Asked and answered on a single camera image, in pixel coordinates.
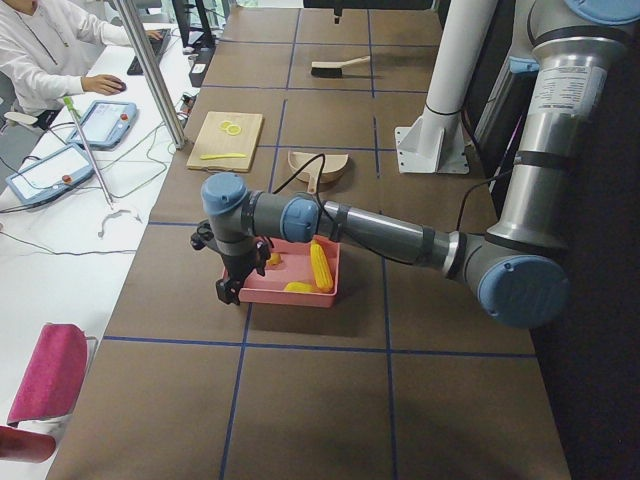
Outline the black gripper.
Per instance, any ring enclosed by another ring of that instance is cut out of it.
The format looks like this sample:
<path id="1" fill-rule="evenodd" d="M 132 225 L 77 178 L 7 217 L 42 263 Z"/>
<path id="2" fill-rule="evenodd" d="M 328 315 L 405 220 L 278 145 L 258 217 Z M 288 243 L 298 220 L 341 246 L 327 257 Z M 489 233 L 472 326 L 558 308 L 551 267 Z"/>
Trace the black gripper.
<path id="1" fill-rule="evenodd" d="M 215 282 L 218 299 L 224 304 L 240 304 L 240 292 L 246 279 L 253 273 L 265 275 L 266 261 L 270 258 L 270 242 L 238 230 L 224 227 L 211 219 L 201 221 L 191 235 L 194 250 L 205 247 L 221 256 L 228 278 Z"/>

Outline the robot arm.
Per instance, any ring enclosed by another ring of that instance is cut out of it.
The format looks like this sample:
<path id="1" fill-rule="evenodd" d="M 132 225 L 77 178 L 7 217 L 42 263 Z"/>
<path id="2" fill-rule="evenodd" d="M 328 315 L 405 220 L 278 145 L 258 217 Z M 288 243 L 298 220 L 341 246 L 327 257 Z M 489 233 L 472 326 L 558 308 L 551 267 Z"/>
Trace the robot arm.
<path id="1" fill-rule="evenodd" d="M 439 270 L 467 285 L 502 324 L 536 328 L 554 320 L 569 294 L 558 264 L 566 247 L 558 210 L 608 70 L 638 20 L 635 1 L 516 3 L 508 65 L 536 81 L 500 218 L 483 234 L 439 232 L 306 194 L 251 191 L 231 172 L 210 176 L 201 189 L 207 217 L 190 242 L 221 256 L 218 298 L 238 301 L 246 279 L 264 270 L 270 239 L 306 243 L 318 235 Z"/>

